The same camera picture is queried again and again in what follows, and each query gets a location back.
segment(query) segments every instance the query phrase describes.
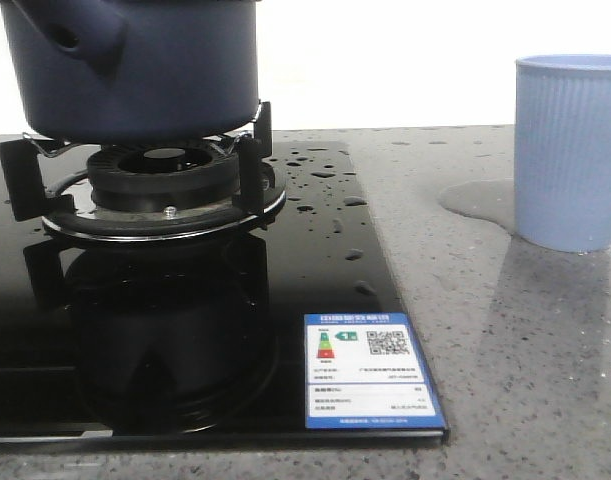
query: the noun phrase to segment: water puddle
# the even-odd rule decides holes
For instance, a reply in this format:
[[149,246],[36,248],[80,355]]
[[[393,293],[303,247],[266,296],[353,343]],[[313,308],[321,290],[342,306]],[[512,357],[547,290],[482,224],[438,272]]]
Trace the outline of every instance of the water puddle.
[[514,223],[514,180],[477,180],[447,187],[438,196],[438,203],[450,212],[465,217],[493,222],[510,235]]

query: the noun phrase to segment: countertop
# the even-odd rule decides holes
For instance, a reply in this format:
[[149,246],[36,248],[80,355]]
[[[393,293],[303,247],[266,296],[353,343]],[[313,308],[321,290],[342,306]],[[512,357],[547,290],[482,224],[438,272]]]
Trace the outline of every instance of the countertop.
[[[611,478],[611,247],[546,250],[439,203],[446,188],[512,176],[512,127],[275,132],[275,142],[295,140],[348,145],[450,418],[450,443],[0,455],[0,479]],[[475,185],[481,208],[496,202],[511,224],[511,182]]]

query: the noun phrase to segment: energy efficiency label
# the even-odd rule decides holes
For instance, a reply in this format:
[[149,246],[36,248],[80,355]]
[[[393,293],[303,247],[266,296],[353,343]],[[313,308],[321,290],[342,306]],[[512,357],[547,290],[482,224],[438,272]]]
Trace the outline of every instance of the energy efficiency label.
[[305,315],[306,427],[445,428],[404,313]]

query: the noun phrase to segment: pot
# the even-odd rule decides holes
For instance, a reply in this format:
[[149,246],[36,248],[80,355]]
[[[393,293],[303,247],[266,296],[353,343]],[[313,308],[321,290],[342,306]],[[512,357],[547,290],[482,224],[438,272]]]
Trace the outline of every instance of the pot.
[[256,114],[255,0],[0,0],[28,123],[116,144],[201,138]]

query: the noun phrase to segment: blue cup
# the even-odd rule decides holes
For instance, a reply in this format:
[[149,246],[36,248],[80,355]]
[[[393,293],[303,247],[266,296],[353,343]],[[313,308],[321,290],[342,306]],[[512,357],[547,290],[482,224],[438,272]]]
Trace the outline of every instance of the blue cup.
[[566,252],[611,243],[611,55],[516,61],[516,229]]

